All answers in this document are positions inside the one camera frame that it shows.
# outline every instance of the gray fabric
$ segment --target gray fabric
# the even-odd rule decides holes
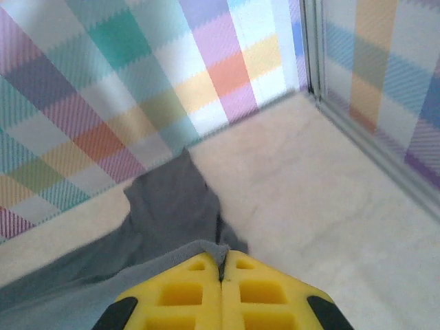
[[[188,151],[125,194],[117,230],[0,289],[0,329],[91,329],[120,292],[205,251],[220,264],[248,250]]]

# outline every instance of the green square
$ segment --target green square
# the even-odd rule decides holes
[[[9,176],[34,193],[39,193],[56,182],[64,180],[61,174],[56,172],[40,158],[20,166],[9,173]]]
[[[187,116],[174,89],[156,95],[143,102],[140,107],[158,131]]]
[[[353,62],[353,72],[381,91],[388,65],[388,51],[356,36]]]
[[[89,35],[115,70],[151,54],[144,34],[128,10],[97,24]]]

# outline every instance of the white floor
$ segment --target white floor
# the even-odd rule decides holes
[[[439,328],[440,224],[302,95],[191,153],[252,256],[325,290],[356,329]],[[0,245],[0,285],[116,228],[123,188]]]

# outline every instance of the plaid wall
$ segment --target plaid wall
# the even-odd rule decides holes
[[[0,6],[0,241],[307,84],[298,0]]]
[[[327,98],[440,189],[440,0],[324,1]]]

